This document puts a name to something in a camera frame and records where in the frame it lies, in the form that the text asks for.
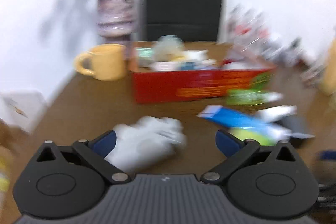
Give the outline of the yellow green packet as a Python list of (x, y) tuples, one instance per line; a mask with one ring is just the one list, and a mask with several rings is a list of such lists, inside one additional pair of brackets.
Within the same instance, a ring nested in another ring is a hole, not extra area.
[(244, 141), (245, 139), (252, 139), (259, 142), (260, 145), (264, 146), (274, 146), (276, 144), (276, 142), (273, 139), (264, 136), (263, 134), (256, 133), (243, 128), (231, 128), (229, 129), (229, 133), (241, 141)]

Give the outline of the white cloth glove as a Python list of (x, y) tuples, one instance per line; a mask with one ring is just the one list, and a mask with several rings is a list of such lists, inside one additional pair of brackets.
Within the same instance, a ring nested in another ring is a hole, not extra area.
[(149, 168), (187, 145), (181, 122), (173, 118), (142, 117), (133, 125), (118, 124), (115, 147), (104, 159), (131, 174)]

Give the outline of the blue white box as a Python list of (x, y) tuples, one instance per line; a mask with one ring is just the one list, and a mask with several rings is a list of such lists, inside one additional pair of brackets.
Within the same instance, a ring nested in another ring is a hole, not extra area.
[(291, 131), (287, 128), (264, 122), (254, 116), (223, 107), (222, 105), (209, 105), (201, 113), (199, 118), (219, 124), (227, 128), (242, 128), (261, 134), (275, 142), (288, 140)]

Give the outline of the white spray bottle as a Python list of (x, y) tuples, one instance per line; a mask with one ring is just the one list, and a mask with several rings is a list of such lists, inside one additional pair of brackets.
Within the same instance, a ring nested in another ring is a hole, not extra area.
[(297, 106), (281, 105), (258, 110), (255, 112), (255, 117), (266, 123), (272, 123), (295, 114), (297, 114)]

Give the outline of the green spray bottle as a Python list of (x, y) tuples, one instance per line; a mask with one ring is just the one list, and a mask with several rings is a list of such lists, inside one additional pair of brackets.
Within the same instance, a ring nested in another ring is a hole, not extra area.
[(226, 104), (239, 106), (255, 106), (276, 102), (283, 99), (278, 92), (268, 92), (256, 89), (231, 89), (227, 92)]

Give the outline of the white canvas picture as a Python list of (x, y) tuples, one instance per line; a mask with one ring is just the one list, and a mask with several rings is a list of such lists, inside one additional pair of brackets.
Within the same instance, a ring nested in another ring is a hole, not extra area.
[(8, 125), (18, 127), (32, 135), (48, 109), (42, 93), (34, 90), (1, 93), (7, 115)]

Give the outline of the yellow ceramic mug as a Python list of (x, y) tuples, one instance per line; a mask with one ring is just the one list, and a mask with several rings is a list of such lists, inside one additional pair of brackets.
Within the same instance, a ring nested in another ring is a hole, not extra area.
[(122, 79), (126, 75), (125, 49), (121, 44), (95, 46), (75, 58), (75, 70), (100, 81)]

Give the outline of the red orange cardboard box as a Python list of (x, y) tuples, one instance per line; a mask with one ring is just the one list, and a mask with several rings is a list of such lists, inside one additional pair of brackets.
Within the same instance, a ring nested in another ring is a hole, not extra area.
[[(140, 68), (137, 49), (152, 46), (152, 42), (135, 42), (129, 61), (134, 99), (140, 104), (222, 97), (232, 89), (264, 89), (276, 69), (274, 63), (250, 50), (230, 43), (214, 42), (187, 42), (185, 47), (188, 50), (207, 50), (208, 57), (216, 61), (216, 69), (155, 72)], [(233, 64), (235, 55), (241, 56), (257, 68), (224, 70), (222, 66)]]

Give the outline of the yellow thermos bottle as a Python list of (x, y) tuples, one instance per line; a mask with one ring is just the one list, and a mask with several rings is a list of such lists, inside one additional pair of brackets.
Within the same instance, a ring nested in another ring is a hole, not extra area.
[(336, 41), (333, 39), (329, 55), (326, 62), (326, 67), (319, 83), (320, 90), (327, 96), (335, 93), (335, 70), (336, 70)]

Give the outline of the clear water bottle left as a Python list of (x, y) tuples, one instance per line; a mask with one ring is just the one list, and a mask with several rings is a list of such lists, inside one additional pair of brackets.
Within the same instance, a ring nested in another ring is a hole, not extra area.
[(226, 22), (227, 42), (234, 43), (261, 55), (270, 37), (270, 30), (263, 12), (256, 14), (253, 9), (243, 11), (241, 5), (235, 6)]

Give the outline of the crinkled clear plastic bag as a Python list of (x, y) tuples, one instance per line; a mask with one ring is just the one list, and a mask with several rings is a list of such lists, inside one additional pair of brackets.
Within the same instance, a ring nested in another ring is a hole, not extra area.
[(184, 56), (185, 45), (175, 36), (161, 36), (152, 46), (155, 62), (171, 61)]

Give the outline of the purple white ceramic vase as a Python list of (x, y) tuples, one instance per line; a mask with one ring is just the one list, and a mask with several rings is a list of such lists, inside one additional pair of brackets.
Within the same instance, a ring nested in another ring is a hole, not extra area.
[(105, 42), (128, 45), (135, 20), (134, 0), (97, 0), (97, 32)]

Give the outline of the black paper shopping bag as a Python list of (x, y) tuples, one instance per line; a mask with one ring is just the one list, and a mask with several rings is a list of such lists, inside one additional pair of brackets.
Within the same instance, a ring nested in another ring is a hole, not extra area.
[(185, 42), (216, 42), (225, 0), (142, 0), (143, 41), (175, 35)]

